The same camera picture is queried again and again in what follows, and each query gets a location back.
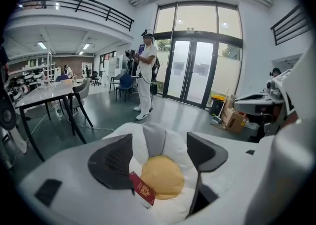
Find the ceiling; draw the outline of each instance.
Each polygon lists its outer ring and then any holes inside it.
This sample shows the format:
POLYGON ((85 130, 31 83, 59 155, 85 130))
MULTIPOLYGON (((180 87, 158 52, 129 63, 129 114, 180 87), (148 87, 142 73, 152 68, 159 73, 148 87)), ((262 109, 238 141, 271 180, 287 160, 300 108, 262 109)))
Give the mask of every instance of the ceiling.
POLYGON ((84 52, 92 55, 107 46, 120 43, 120 40, 94 31, 55 25, 17 28, 4 34, 4 48, 9 58, 44 50, 37 42, 43 42, 47 47, 50 45, 58 54, 78 54, 83 51, 85 44, 91 44, 84 52))

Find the window frame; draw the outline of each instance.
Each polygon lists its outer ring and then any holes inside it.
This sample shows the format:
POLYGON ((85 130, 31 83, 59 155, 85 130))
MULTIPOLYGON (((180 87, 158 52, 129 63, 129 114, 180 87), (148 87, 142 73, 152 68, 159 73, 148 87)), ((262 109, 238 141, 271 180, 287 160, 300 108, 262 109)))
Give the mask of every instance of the window frame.
MULTIPOLYGON (((182 1, 182 2, 174 2, 174 3, 170 3, 170 4, 165 4, 165 5, 159 5, 158 9, 157 9, 157 15, 156 15, 155 26, 154 26, 154 37, 155 37, 155 40, 171 39, 170 48, 173 48, 173 43, 174 43, 175 39, 183 38, 183 37, 193 38, 193 39, 197 39, 197 40, 203 40, 203 39, 212 40, 212 41, 216 42, 217 47, 218 47, 219 43, 224 43, 224 44, 229 44, 229 45, 239 47, 241 49, 240 60, 239 60, 240 61, 240 70, 239 70, 237 86, 236 86, 236 90, 235 90, 234 94, 236 93, 236 91, 238 89, 241 69, 242 69, 242 65, 243 65, 243 60, 242 60, 243 59, 243 32, 242 32, 242 23, 241 23, 241 18, 240 18, 240 12, 239 12, 239 8, 237 5, 222 3, 222 2, 217 2, 217 1, 182 1), (193 34, 187 34, 187 31, 175 31, 178 7, 179 6, 189 6, 189 5, 215 6, 217 32, 215 33, 215 32, 198 31, 198 33, 196 33, 197 31, 194 31, 193 34), (156 28, 157 28, 157 24, 158 24, 160 10, 166 9, 166 8, 171 8, 171 7, 175 8, 172 30, 169 32, 156 33, 156 28), (237 11, 237 14, 239 17, 240 34, 241 34, 240 39, 233 37, 233 36, 219 33, 220 23, 219 23, 218 7, 232 9, 232 10, 237 11)), ((215 56, 216 56, 216 58, 218 57, 218 48, 217 48, 215 56)))
POLYGON ((112 57, 111 57, 111 58, 113 58, 115 52, 116 52, 116 50, 110 51, 110 52, 108 52, 108 53, 101 54, 101 55, 99 56, 99 57, 100 57, 100 61, 99 61, 99 74, 100 74, 100 72, 101 72, 101 64, 103 64, 103 67, 102 67, 102 68, 104 68, 104 56, 105 56, 106 54, 110 54, 110 53, 111 53, 111 54, 112 54, 112 57))

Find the shelf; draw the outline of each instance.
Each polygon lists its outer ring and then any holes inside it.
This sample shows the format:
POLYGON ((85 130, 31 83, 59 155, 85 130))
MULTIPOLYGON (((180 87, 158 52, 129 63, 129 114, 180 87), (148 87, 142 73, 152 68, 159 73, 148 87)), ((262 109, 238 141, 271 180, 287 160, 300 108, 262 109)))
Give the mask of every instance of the shelf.
POLYGON ((41 66, 35 66, 35 67, 31 67, 31 68, 24 68, 24 69, 16 70, 13 72, 9 72, 9 75, 14 75, 17 73, 22 73, 22 72, 36 70, 36 69, 42 69, 42 68, 47 68, 47 65, 41 65, 41 66))

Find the man in white outfit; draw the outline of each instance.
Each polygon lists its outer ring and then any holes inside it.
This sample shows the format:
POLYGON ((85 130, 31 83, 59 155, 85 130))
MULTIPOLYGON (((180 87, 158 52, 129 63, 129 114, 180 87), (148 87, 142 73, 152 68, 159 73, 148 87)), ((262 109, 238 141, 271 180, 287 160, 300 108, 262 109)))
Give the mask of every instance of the man in white outfit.
POLYGON ((134 60, 138 63, 137 75, 140 74, 141 78, 138 79, 138 94, 140 105, 135 107, 134 110, 140 112, 136 117, 137 120, 142 120, 149 114, 151 106, 150 98, 150 82, 152 80, 152 68, 155 64, 157 57, 157 48, 154 43, 154 36, 152 34, 145 34, 143 36, 145 49, 141 55, 135 55, 134 60))

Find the office chair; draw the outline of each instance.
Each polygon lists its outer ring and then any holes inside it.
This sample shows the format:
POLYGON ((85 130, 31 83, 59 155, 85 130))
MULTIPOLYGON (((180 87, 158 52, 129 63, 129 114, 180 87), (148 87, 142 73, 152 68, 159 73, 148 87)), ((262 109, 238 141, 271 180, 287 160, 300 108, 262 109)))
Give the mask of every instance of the office chair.
MULTIPOLYGON (((69 77, 68 77, 68 76, 66 76, 66 75, 61 75, 61 76, 56 77, 55 82, 60 82, 60 81, 62 81, 62 80, 67 80, 67 79, 69 79, 69 77)), ((61 111, 62 111, 63 115, 65 115, 65 113, 64 113, 64 109, 63 109, 63 106, 62 106, 62 104, 61 104, 61 101, 60 101, 60 100, 59 100, 59 105, 60 105, 60 109, 61 109, 61 111)))
POLYGON ((93 127, 93 124, 91 123, 91 121, 90 121, 90 119, 89 119, 89 117, 88 117, 88 115, 85 112, 85 109, 83 107, 84 98, 86 98, 89 94, 90 80, 91 80, 90 78, 86 78, 86 79, 84 79, 83 83, 80 86, 73 87, 74 93, 69 94, 68 97, 74 96, 74 97, 76 97, 76 99, 71 99, 70 101, 68 101, 68 103, 70 105, 71 111, 72 111, 72 109, 78 110, 77 108, 80 107, 84 117, 87 119, 90 126, 93 127))
POLYGON ((100 85, 99 78, 98 78, 98 72, 95 70, 92 71, 92 85, 94 85, 94 86, 100 85))

